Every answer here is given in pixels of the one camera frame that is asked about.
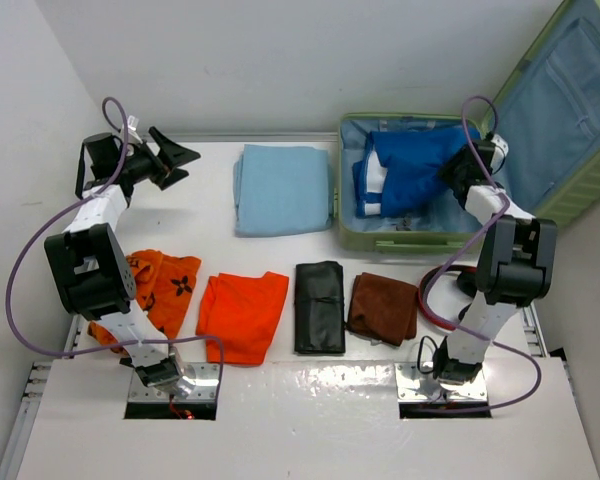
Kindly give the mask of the dark blue garment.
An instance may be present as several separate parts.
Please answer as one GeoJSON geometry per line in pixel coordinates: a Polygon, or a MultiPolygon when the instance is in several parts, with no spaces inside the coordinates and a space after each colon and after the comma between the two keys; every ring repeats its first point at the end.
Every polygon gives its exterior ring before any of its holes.
{"type": "Polygon", "coordinates": [[[353,164],[358,217],[399,217],[444,193],[438,171],[480,132],[460,126],[427,131],[373,131],[353,164]]]}

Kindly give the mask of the light blue garment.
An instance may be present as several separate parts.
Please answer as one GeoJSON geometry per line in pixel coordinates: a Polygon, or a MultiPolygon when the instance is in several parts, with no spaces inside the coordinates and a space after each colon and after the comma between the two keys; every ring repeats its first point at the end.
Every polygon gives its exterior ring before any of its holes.
{"type": "Polygon", "coordinates": [[[233,166],[234,232],[261,238],[327,230],[332,194],[327,151],[248,144],[233,166]]]}

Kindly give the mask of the orange black patterned cloth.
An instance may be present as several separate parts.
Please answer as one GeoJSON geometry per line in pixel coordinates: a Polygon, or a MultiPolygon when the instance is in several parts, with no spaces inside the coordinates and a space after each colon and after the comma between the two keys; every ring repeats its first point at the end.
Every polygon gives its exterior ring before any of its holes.
{"type": "Polygon", "coordinates": [[[189,309],[202,261],[158,250],[140,250],[126,257],[136,282],[136,296],[150,322],[168,339],[178,336],[189,309]]]}

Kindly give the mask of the plain orange cloth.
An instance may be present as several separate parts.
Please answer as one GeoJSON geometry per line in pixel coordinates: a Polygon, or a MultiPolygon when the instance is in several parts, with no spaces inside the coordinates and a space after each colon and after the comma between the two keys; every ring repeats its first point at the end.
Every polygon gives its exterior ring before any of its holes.
{"type": "Polygon", "coordinates": [[[289,278],[274,272],[261,277],[227,273],[211,276],[199,308],[197,335],[210,335],[206,360],[258,366],[265,360],[279,324],[289,278]]]}

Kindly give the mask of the black pouch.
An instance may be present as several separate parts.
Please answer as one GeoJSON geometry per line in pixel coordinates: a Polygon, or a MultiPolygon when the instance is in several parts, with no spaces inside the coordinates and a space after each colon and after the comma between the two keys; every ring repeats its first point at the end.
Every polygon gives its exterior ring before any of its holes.
{"type": "Polygon", "coordinates": [[[342,355],[345,346],[343,268],[335,261],[297,264],[294,352],[342,355]]]}

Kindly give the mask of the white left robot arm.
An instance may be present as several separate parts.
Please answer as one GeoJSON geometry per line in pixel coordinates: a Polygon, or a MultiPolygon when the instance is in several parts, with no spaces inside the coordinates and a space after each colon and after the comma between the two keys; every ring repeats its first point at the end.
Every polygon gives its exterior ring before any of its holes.
{"type": "Polygon", "coordinates": [[[44,249],[65,309],[87,320],[100,343],[125,353],[144,386],[178,395],[185,367],[167,342],[179,333],[201,262],[156,250],[124,254],[115,229],[136,184],[149,180],[165,190],[200,155],[155,127],[149,134],[156,150],[136,140],[123,152],[112,133],[82,142],[76,193],[86,202],[44,249]]]}

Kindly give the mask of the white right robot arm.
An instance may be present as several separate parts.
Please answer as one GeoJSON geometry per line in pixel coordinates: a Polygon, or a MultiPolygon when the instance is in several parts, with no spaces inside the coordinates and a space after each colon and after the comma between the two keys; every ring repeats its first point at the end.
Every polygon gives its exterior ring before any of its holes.
{"type": "Polygon", "coordinates": [[[438,172],[459,205],[486,228],[475,272],[477,293],[463,317],[470,331],[449,334],[433,357],[433,377],[443,382],[473,381],[488,343],[508,319],[550,289],[556,222],[521,209],[485,177],[507,153],[506,141],[490,133],[462,147],[438,172]]]}

